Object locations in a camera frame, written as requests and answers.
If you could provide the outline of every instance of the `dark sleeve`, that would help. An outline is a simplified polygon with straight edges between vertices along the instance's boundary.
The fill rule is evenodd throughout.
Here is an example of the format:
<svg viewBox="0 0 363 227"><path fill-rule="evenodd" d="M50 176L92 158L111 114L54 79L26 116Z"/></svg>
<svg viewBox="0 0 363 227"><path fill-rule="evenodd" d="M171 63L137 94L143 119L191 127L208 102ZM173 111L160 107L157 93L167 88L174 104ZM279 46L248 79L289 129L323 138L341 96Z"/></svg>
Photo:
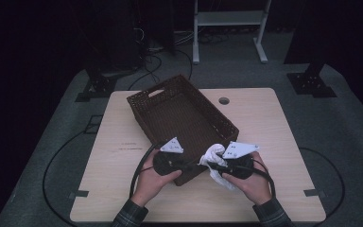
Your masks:
<svg viewBox="0 0 363 227"><path fill-rule="evenodd" d="M140 207L128 200L114 218L112 227L138 227L147 214L148 210L145 207Z"/></svg>
<svg viewBox="0 0 363 227"><path fill-rule="evenodd" d="M252 207L264 227L295 226L276 198Z"/></svg>

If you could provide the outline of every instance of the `black cord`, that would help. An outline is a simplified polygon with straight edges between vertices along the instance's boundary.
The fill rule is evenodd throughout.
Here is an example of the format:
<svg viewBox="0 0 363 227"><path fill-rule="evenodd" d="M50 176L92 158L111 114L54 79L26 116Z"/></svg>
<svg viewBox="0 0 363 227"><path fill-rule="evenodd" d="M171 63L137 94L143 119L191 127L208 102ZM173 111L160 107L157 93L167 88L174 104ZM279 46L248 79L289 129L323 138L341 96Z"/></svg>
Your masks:
<svg viewBox="0 0 363 227"><path fill-rule="evenodd" d="M267 174L269 174L269 172L268 172L268 169L264 166L264 164L262 164L262 163L260 163L260 162L258 162L258 161L256 161L255 159L252 159L255 163L257 163L257 164L259 164L259 165L261 165L261 167L266 171L266 173Z"/></svg>
<svg viewBox="0 0 363 227"><path fill-rule="evenodd" d="M52 156L51 160L49 161L48 165L46 166L45 172L43 173L43 199L45 200L46 204L48 205L49 209L58 217L60 218L62 221L64 221L66 224L70 225L70 226L74 226L77 227L77 225L72 222L71 220L68 220L66 218L64 218L61 214L59 214L54 207L51 205L51 203L49 202L48 197L46 196L46 190L45 190L45 179L46 179L46 174L52 164L52 162L54 161L55 157L63 150L64 147L66 147L70 142L72 142L75 138L77 138L78 136L80 136L81 134L85 133L87 130L89 130L90 128L86 128L85 130L77 133L75 136L73 136L72 138L70 138L69 140L66 141L66 143L64 143L54 154L54 156Z"/></svg>
<svg viewBox="0 0 363 227"><path fill-rule="evenodd" d="M151 167L145 168L145 169L141 170L141 171L140 171L140 173L141 173L141 172L144 172L144 171L146 171L146 170L152 169L153 167L154 167L154 166L151 166Z"/></svg>
<svg viewBox="0 0 363 227"><path fill-rule="evenodd" d="M224 36L225 38L222 38L220 35L204 34L202 36L199 36L199 43L206 45L220 44L229 40L229 35L224 34Z"/></svg>
<svg viewBox="0 0 363 227"><path fill-rule="evenodd" d="M336 212L336 210L341 206L341 204L343 203L344 197L345 197L345 194L346 194L346 186L344 184L343 177L341 176L340 172L337 170L337 167L335 166L335 164L333 164L332 161L330 161L325 155L323 155L320 152L318 152L316 150L313 150L311 148L299 148L299 149L306 150L306 151L318 154L321 158L323 158L326 162L328 162L329 165L335 170L335 172L336 172L336 174L337 174L337 176L338 176L338 178L340 180L340 184L341 184L341 197L340 197L340 200L339 200L337 206L329 214L326 214L326 219L324 221L321 221L320 223L317 223L316 225L314 225L314 227L315 226L320 226L329 217L331 217Z"/></svg>
<svg viewBox="0 0 363 227"><path fill-rule="evenodd" d="M143 158L141 159L140 163L138 164L137 168L134 171L134 175L132 176L131 179L131 184L130 184L130 193L129 193L129 198L132 197L132 195L134 194L134 186L135 186L135 182L137 180L138 175L140 174L141 171L144 171L146 169L141 170L141 168L144 165L144 162L147 160L147 157L149 156L149 154L157 147L158 145L152 145L146 152L146 154L144 154Z"/></svg>
<svg viewBox="0 0 363 227"><path fill-rule="evenodd" d="M191 80L191 76L193 75L193 61L191 61L190 56L188 56L188 54L186 54L185 52L182 52L181 50L178 49L176 49L175 51L178 51L187 57L188 62L190 63L190 74L188 75L188 80Z"/></svg>
<svg viewBox="0 0 363 227"><path fill-rule="evenodd" d="M245 166L235 166L236 168L242 168L242 169L246 169L248 171L251 171L252 173L256 173L258 175L260 175L261 177L265 178L268 180L269 184L270 184L270 191L272 194L273 198L276 198L276 189L275 189L275 182L273 181L273 179L270 177L270 175L268 174L267 169L265 168L266 172L261 171L257 168L250 168L250 167L245 167Z"/></svg>
<svg viewBox="0 0 363 227"><path fill-rule="evenodd" d="M136 79L131 85L130 85L130 87L128 88L128 91L131 89L131 87L132 86L134 86L134 84L135 83L137 83L140 79L143 79L144 77L146 77L146 76L148 76L148 75L151 75L153 72L155 72L155 71L157 71L160 67L161 67L161 65L162 65L162 60L159 58L159 57L157 57L157 56L151 56L151 57L156 57L158 60L159 60L159 64L152 70L152 71L149 71L148 70L148 73L146 73L146 74L144 74L144 75L142 75L140 78L138 78L138 79Z"/></svg>
<svg viewBox="0 0 363 227"><path fill-rule="evenodd" d="M159 58L159 57L157 57L157 56L155 56L155 55L147 55L147 56L150 56L151 58L155 58L155 59L157 59L157 60L159 61L160 65L162 65L162 60L161 60L161 58ZM156 68L154 71L151 71L151 70L149 70L149 69L148 69L148 67L147 67L147 61L146 61L145 68L146 68L147 72L149 72L149 73L150 73L150 75L152 76L152 78L153 78L153 80L154 80L154 82L155 82L155 83L158 83L159 81L161 81L161 80L158 78L158 76L156 76L156 75L154 74L154 71L156 71L156 70L157 70L157 68L159 68L159 66L157 66L157 68Z"/></svg>

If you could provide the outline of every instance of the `gray floor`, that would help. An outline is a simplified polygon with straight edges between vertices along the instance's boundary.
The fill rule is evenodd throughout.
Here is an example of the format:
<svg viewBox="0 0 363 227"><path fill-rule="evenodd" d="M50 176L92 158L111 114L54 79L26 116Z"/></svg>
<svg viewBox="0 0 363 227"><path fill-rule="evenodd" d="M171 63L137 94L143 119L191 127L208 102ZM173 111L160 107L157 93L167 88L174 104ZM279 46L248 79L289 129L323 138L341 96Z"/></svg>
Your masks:
<svg viewBox="0 0 363 227"><path fill-rule="evenodd" d="M307 65L283 64L291 36L291 33L265 34L263 45L269 59L267 64L260 63L258 59L251 40L253 34L231 35L222 44L201 45L200 64L193 66L191 81L198 88L274 89L298 146L317 150L328 158L345 184L342 195L342 185L331 164L319 154L302 149L302 157L314 185L324 194L321 202L326 213L334 211L340 198L344 197L341 206L321 226L363 226L363 106L344 77L329 66L325 66L320 75L337 97L296 95L286 74L303 72ZM192 54L191 45L183 45L179 49L190 56ZM183 54L171 56L161 53L157 56L162 59L162 66L155 72L159 79L189 74L190 64ZM157 59L147 59L151 61L147 66L155 68ZM135 75L121 78L115 90L127 90L146 72L141 69ZM104 114L107 98L75 102L87 80L87 75L81 71L68 87L1 213L0 226L68 226L48 209L43 199L42 181L45 169L57 150L85 129L91 115ZM146 77L131 90L146 89L154 83L152 77ZM78 190L94 140L94 134L76 137L60 150L47 172L47 197L55 210L66 219L69 219L73 205L71 195ZM110 223L78 225L108 226ZM313 225L298 223L298 226Z"/></svg>

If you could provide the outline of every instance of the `table top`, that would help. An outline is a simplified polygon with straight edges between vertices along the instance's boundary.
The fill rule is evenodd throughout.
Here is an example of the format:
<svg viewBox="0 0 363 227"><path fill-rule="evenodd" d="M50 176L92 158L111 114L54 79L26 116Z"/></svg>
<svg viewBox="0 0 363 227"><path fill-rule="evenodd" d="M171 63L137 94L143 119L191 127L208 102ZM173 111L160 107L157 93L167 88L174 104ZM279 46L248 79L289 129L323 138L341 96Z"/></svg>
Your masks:
<svg viewBox="0 0 363 227"><path fill-rule="evenodd" d="M306 197L314 185L303 162L279 100L270 88L201 89L239 129L237 142L257 144L276 186L279 202L293 221L323 221L318 196ZM129 196L130 182L151 146L136 122L126 98L135 91L111 95L95 139L70 218L73 221L112 221ZM230 103L219 103L227 97ZM217 184L204 171L192 181L166 185L147 205L145 221L252 222L258 221L253 203L235 189Z"/></svg>

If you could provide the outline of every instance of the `person's left hand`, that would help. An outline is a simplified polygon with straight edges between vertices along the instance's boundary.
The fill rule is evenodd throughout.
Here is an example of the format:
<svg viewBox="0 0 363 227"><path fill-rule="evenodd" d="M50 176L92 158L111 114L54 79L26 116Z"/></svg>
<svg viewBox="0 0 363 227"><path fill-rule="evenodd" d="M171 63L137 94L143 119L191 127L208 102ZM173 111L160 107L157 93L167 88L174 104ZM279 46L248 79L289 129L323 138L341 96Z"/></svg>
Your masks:
<svg viewBox="0 0 363 227"><path fill-rule="evenodd" d="M181 170L176 170L164 176L159 175L153 168L153 159L158 152L158 149L154 149L147 157L138 176L137 188L130 198L141 207L146 206L152 198L158 195L167 183L175 180L182 174Z"/></svg>

